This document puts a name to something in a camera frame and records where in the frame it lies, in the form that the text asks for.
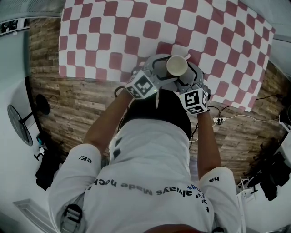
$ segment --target table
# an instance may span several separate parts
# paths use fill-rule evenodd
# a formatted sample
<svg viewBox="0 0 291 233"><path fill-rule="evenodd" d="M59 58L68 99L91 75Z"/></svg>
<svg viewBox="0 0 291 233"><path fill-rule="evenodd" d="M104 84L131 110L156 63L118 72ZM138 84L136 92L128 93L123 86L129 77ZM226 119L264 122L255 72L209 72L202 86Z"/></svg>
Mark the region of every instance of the table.
<svg viewBox="0 0 291 233"><path fill-rule="evenodd" d="M33 141L31 135L24 123L25 121L23 122L23 119L17 110L11 104L9 104L7 107L7 112L15 132L22 139L22 141L24 141L27 145L32 146Z"/></svg>
<svg viewBox="0 0 291 233"><path fill-rule="evenodd" d="M251 111L275 30L238 0L67 0L61 76L127 82L148 56L191 54L211 99Z"/></svg>

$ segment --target wood-patterned floor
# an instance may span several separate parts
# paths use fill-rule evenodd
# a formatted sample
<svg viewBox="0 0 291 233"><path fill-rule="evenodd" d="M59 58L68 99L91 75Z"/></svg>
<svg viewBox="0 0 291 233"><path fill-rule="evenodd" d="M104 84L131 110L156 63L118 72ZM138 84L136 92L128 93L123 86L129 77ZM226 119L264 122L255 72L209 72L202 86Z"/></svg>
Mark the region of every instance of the wood-patterned floor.
<svg viewBox="0 0 291 233"><path fill-rule="evenodd" d="M78 80L59 76L58 42L60 19L36 19L30 23L30 78L33 97L44 95L50 104L48 116L39 114L40 122L56 142L63 141L64 152L80 143L90 125L114 100L114 90L120 86L116 82L100 82L91 79ZM258 97L272 94L286 94L288 80L269 62ZM219 109L222 104L212 102ZM241 112L227 108L223 117L246 114L261 120L278 118L283 106L276 97L257 100L252 112ZM218 111L211 108L211 115ZM190 116L192 127L197 120ZM230 168L236 180L249 170L253 157L258 155L260 145L267 144L271 138L280 140L285 131L278 121L260 122L249 117L227 119L221 126L214 126L217 144L221 153L222 165ZM190 149L191 156L197 155L197 142Z"/></svg>

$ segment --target paper cup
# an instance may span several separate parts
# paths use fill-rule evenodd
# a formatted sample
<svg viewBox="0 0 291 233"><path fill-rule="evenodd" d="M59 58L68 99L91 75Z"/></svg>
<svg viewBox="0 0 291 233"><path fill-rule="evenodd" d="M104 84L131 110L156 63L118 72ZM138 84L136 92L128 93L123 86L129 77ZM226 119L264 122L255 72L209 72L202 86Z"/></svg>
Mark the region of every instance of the paper cup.
<svg viewBox="0 0 291 233"><path fill-rule="evenodd" d="M185 57L180 55L170 57L166 65L168 72L173 76L181 76L185 74L188 69L187 59L189 57L190 54Z"/></svg>

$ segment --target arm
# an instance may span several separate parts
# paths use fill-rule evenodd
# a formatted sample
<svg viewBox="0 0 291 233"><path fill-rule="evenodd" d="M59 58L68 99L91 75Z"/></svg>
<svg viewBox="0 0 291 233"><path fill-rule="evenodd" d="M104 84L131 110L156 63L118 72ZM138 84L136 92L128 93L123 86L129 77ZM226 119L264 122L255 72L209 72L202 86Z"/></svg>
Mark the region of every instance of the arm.
<svg viewBox="0 0 291 233"><path fill-rule="evenodd" d="M101 170L101 155L107 148L132 97L123 90L87 132L84 144L73 148L58 171L48 197L49 216L58 231L69 204L95 181Z"/></svg>
<svg viewBox="0 0 291 233"><path fill-rule="evenodd" d="M237 207L233 174L228 168L221 167L210 114L200 113L197 118L199 187L213 206L213 228L222 227L228 233L237 232L241 215Z"/></svg>
<svg viewBox="0 0 291 233"><path fill-rule="evenodd" d="M84 143L95 146L103 154L131 100L131 94L125 89L122 90L119 96L90 127L84 138Z"/></svg>
<svg viewBox="0 0 291 233"><path fill-rule="evenodd" d="M197 114L198 118L198 177L221 166L221 159L208 112Z"/></svg>

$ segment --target person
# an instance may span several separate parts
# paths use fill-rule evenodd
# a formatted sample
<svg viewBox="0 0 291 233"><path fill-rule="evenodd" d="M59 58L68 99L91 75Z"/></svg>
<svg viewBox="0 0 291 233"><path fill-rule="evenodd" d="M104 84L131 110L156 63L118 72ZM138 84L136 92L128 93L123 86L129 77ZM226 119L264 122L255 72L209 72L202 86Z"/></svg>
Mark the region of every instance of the person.
<svg viewBox="0 0 291 233"><path fill-rule="evenodd" d="M210 114L197 114L195 184L189 171L191 122L178 96L160 90L134 100L120 121L131 101L123 89L84 144L69 153L50 188L54 227L60 230L60 215L83 197L86 233L236 233L241 220L235 181L221 166ZM111 161L101 169L108 145Z"/></svg>

